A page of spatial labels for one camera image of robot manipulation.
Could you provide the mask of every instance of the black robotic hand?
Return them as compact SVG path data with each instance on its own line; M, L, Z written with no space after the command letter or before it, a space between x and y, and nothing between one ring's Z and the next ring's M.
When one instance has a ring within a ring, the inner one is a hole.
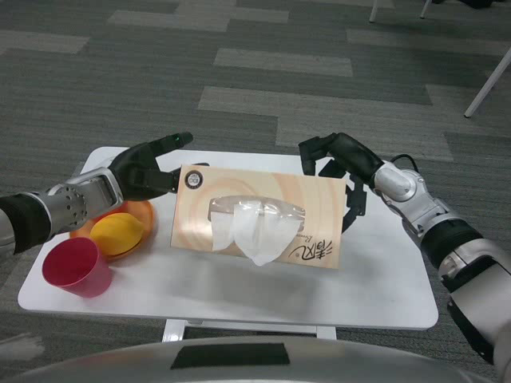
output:
M355 174L364 183L371 185L373 175L383 161L369 148L346 133L332 133L326 137L313 137L298 144L303 174L315 175L316 160L330 153L337 168Z
M176 192L180 168L162 172L156 158L192 142L189 132L172 134L138 144L117 156L109 169L114 174L124 200L142 201Z

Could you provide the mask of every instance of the tissue box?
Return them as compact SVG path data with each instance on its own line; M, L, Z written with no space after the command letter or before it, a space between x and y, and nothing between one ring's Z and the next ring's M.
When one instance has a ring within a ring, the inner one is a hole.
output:
M339 268L346 181L183 166L172 247Z

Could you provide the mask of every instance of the table leg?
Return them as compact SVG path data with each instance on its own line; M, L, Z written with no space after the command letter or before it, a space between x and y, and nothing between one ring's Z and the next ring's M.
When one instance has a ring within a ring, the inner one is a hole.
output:
M182 341L184 336L184 329L186 328L186 321L179 319L167 319L165 323L165 330L163 331L162 342L177 342Z
M266 323L244 322L201 322L167 319L162 342L182 341L186 327L204 327L222 330L265 331L276 333L315 334L318 339L337 339L335 327L329 326L298 326L298 325L271 325Z
M376 12L378 12L378 0L374 0L373 10L370 12L369 22L374 22L376 19Z
M430 6L432 0L426 0L426 4L424 4L424 8L422 8L421 12L421 18L424 18L426 16L426 11L428 9L428 6Z
M335 332L335 327L325 326L316 327L316 337L318 339L337 340L337 333Z
M472 104L470 104L465 112L465 117L469 118L473 115L481 102L485 99L488 92L495 85L500 76L504 73L509 63L511 63L511 48L508 50L508 53L505 54L502 61L497 65L497 68L495 68L488 81L483 85L476 98L473 99Z

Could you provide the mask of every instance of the cable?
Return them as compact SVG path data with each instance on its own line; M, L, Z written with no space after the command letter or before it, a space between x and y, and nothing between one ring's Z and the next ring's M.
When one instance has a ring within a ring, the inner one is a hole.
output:
M396 160L399 160L400 158L407 158L408 160L410 160L410 162L412 163L412 166L414 167L414 170L418 173L417 164L415 163L414 158L410 154L399 154L395 157L392 157L390 159L390 162L394 163Z

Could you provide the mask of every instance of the logo on tissue box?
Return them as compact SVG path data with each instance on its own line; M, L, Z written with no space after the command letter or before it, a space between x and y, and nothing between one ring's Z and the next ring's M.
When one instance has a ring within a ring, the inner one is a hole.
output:
M188 186L190 189L197 189L202 185L203 180L202 174L198 172L197 170L192 170L191 172L188 172L188 174L184 178L184 183L186 186Z

